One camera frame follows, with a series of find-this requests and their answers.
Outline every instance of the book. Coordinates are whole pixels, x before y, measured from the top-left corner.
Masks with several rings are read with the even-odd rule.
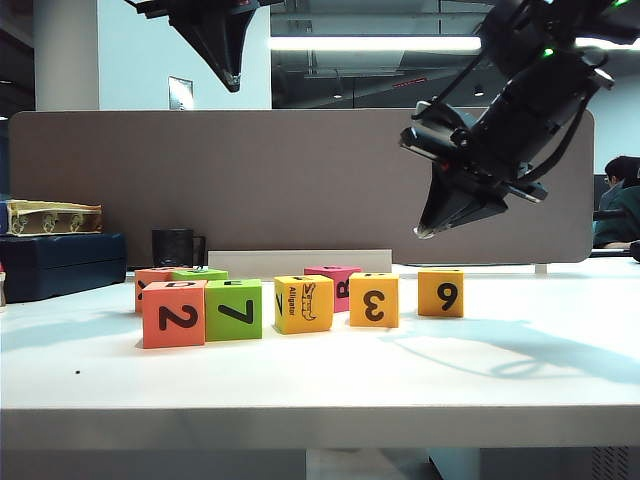
[[[0,235],[27,237],[101,231],[101,205],[31,200],[0,202]]]

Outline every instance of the pink block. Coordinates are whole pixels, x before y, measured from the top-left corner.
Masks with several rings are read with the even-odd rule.
[[[304,269],[305,275],[324,275],[333,280],[334,313],[347,312],[349,310],[349,277],[355,272],[362,272],[362,268],[330,265],[306,267]]]

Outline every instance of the person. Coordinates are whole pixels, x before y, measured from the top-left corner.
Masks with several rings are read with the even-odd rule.
[[[620,156],[605,167],[609,190],[600,199],[600,210],[623,210],[624,216],[596,222],[594,248],[628,249],[640,239],[640,158]]]

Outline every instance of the orange block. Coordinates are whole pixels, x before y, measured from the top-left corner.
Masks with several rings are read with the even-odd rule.
[[[276,329],[284,334],[324,332],[333,323],[333,280],[323,275],[275,277]]]
[[[204,345],[206,285],[206,280],[147,285],[142,297],[142,346]]]
[[[464,316],[464,272],[423,268],[418,272],[418,315]]]
[[[354,273],[349,281],[349,325],[398,327],[400,303],[397,274]]]
[[[142,312],[142,289],[151,282],[168,282],[171,280],[171,272],[176,270],[189,270],[187,267],[157,267],[145,268],[135,271],[136,282],[136,312]]]

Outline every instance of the dark blue box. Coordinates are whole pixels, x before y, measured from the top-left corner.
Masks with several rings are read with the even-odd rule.
[[[0,237],[0,261],[8,303],[122,283],[127,272],[121,233]]]

